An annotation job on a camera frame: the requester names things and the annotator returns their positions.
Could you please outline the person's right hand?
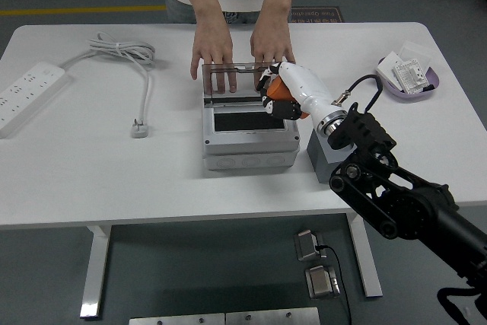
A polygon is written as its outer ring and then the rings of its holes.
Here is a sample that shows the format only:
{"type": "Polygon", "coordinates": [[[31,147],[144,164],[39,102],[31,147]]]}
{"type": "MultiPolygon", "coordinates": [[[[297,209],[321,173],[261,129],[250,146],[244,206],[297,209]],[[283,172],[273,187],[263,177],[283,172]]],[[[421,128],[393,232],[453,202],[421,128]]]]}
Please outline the person's right hand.
{"type": "Polygon", "coordinates": [[[197,79],[200,61],[205,64],[232,64],[233,41],[222,19],[197,21],[193,40],[190,75],[197,79]]]}

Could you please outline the person's left hand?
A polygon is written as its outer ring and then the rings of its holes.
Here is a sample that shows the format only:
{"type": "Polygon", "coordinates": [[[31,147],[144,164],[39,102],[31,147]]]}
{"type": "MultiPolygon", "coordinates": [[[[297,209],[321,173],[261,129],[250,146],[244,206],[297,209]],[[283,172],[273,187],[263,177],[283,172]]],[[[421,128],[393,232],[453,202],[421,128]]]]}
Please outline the person's left hand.
{"type": "Polygon", "coordinates": [[[250,38],[250,51],[256,63],[295,62],[286,18],[259,18],[250,38]]]}

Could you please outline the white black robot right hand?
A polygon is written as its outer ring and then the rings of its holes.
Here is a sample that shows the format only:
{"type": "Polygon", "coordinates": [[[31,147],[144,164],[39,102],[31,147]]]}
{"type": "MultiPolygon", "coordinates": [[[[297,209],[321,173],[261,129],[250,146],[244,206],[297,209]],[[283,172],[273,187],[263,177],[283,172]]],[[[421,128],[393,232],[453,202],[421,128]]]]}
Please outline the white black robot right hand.
{"type": "Polygon", "coordinates": [[[256,84],[267,113],[279,119],[310,116],[316,129],[338,123],[346,112],[334,104],[333,97],[316,73],[290,62],[271,64],[256,84]]]}

